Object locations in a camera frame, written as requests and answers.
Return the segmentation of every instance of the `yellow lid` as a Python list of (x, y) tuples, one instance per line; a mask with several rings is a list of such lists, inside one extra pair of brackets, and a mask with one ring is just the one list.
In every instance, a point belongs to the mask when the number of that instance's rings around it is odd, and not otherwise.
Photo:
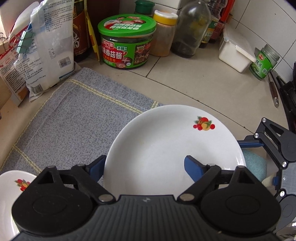
[(158, 23), (163, 23), (166, 25), (176, 25), (178, 15), (173, 12), (169, 13), (155, 10), (153, 19)]

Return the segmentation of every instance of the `jar with yellow lid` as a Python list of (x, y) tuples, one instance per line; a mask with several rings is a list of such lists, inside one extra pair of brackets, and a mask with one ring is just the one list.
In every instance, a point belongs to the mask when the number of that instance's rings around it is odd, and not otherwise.
[(155, 10), (153, 19), (156, 30), (151, 42), (150, 54), (159, 57), (168, 56), (174, 39), (178, 15)]

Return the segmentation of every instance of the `gray placemat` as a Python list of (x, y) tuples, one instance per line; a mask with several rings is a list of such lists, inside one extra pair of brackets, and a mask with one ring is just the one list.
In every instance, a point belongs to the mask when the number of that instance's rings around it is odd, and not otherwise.
[(88, 68), (61, 84), (35, 114), (0, 168), (38, 175), (108, 154), (133, 118), (159, 103)]

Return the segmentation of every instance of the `green lid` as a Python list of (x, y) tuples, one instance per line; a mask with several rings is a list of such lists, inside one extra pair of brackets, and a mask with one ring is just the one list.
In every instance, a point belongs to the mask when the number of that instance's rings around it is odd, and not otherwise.
[(140, 14), (120, 14), (108, 17), (98, 24), (101, 34), (111, 37), (131, 37), (151, 33), (156, 28), (153, 18)]
[(154, 2), (147, 1), (147, 0), (137, 0), (135, 11), (138, 13), (150, 14), (152, 13), (154, 6), (155, 6)]

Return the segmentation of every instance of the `white plastic container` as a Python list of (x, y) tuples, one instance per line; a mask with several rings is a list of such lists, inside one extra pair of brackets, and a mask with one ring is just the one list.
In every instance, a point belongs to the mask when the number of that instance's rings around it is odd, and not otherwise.
[(226, 24), (220, 41), (219, 59), (238, 72), (243, 72), (251, 62), (256, 62), (254, 51), (246, 38)]

